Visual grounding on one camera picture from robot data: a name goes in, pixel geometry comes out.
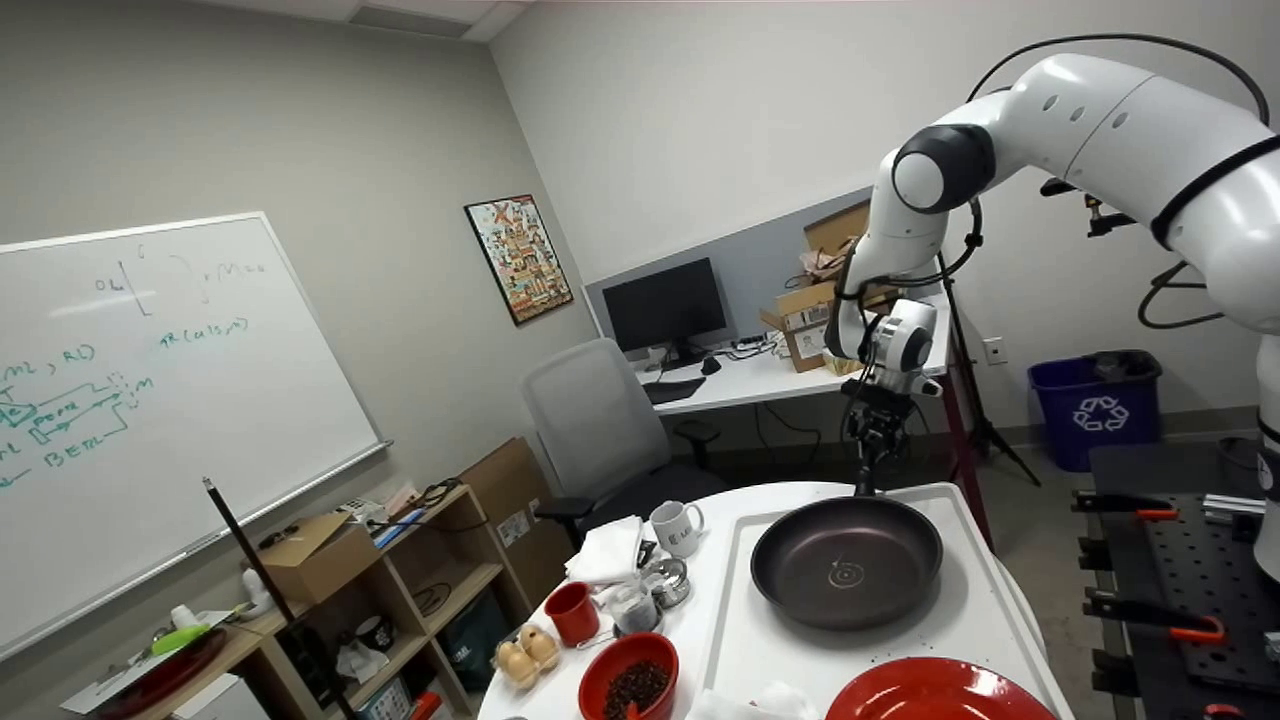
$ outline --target whiteboard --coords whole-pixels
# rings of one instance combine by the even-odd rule
[[[0,654],[374,448],[266,214],[0,243]]]

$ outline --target ceiling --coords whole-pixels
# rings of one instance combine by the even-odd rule
[[[204,0],[242,10],[303,15],[322,24],[357,24],[383,30],[417,30],[430,39],[489,44],[530,0]]]

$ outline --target office chair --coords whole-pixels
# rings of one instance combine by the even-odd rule
[[[525,405],[552,465],[541,517],[560,518],[574,549],[604,518],[724,488],[671,461],[668,433],[613,338],[574,345],[529,371]]]

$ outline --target red plate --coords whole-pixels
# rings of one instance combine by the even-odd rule
[[[988,669],[902,654],[844,682],[827,720],[1051,720],[1051,710]]]

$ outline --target black frying pan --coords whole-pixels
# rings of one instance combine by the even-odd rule
[[[753,578],[806,630],[875,630],[937,601],[941,561],[945,540],[917,507],[834,494],[778,517],[753,549]]]

